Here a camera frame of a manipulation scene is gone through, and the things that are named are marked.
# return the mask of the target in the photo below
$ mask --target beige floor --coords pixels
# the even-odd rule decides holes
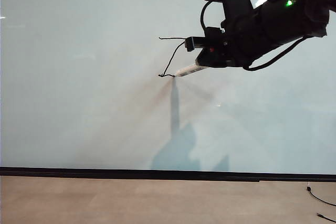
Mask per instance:
[[[1,223],[331,223],[306,183],[1,178]],[[311,183],[336,202],[336,183]]]

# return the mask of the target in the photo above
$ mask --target black trim strip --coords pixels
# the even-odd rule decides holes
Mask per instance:
[[[212,181],[302,181],[336,182],[336,175],[326,174],[277,174],[277,173],[228,173],[189,172],[179,170],[121,170],[121,169],[67,169],[0,167],[1,176],[97,178],[97,179],[165,179]]]

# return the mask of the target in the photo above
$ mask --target black cable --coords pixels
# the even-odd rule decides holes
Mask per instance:
[[[315,199],[317,199],[317,200],[319,200],[319,201],[321,201],[321,202],[323,202],[323,203],[326,203],[326,204],[328,204],[328,205],[330,205],[330,206],[334,206],[334,207],[336,207],[336,205],[335,204],[332,204],[332,203],[329,203],[329,202],[326,202],[326,201],[324,201],[324,200],[322,200],[322,199],[320,199],[320,198],[318,198],[318,197],[316,197],[312,192],[311,192],[311,188],[310,188],[310,186],[307,186],[307,191],[309,192],[309,194],[312,196],[312,197],[314,197]]]
[[[327,218],[326,216],[323,216],[322,214],[319,214],[318,212],[316,213],[316,215],[317,215],[318,217],[321,217],[321,218],[325,219],[325,220],[328,220],[328,221],[331,221],[331,222],[335,222],[335,223],[336,223],[336,220],[329,219],[329,218]]]
[[[301,39],[298,39],[297,41],[295,41],[291,46],[289,46],[288,48],[286,48],[284,51],[282,51],[281,53],[279,53],[278,55],[276,55],[273,59],[271,59],[269,62],[262,64],[258,67],[253,67],[250,68],[249,66],[244,66],[243,68],[247,71],[256,71],[262,68],[266,68],[269,67],[270,65],[272,65],[274,62],[276,62],[277,60],[279,60],[281,57],[283,57],[284,55],[286,55],[287,53],[289,53],[290,51],[292,51],[294,49],[294,47],[296,47],[298,44],[300,44],[301,42],[303,42],[304,40],[311,38],[310,36],[303,36]]]
[[[166,74],[166,71],[167,71],[167,69],[168,69],[170,63],[172,62],[172,60],[173,60],[173,58],[174,58],[174,56],[175,56],[176,51],[177,51],[178,48],[179,48],[180,46],[182,46],[183,44],[184,44],[184,42],[182,42],[181,44],[179,44],[179,45],[177,46],[177,48],[175,49],[175,51],[174,51],[174,53],[173,53],[173,56],[170,58],[170,61],[169,61],[168,65],[167,65],[166,69],[164,70],[164,72],[163,72],[162,74],[159,74],[160,77],[165,77],[165,76],[175,77],[175,76],[172,75],[172,74]]]
[[[159,37],[159,39],[187,39],[187,38],[161,38]]]
[[[210,0],[208,2],[206,2],[206,4],[203,6],[203,9],[201,11],[201,18],[200,18],[200,21],[201,21],[201,26],[203,28],[203,30],[205,31],[205,25],[204,25],[204,12],[205,12],[205,9],[208,7],[209,4],[211,4],[213,2],[213,0]]]

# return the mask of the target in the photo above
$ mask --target whiteboard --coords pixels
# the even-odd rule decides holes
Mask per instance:
[[[1,165],[336,174],[335,14],[267,69],[158,77],[204,3],[1,0]]]

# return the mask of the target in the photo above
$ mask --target green led light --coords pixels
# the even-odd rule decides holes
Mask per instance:
[[[291,6],[291,5],[293,5],[294,3],[293,3],[293,1],[292,0],[288,0],[287,2],[286,2],[286,6]]]

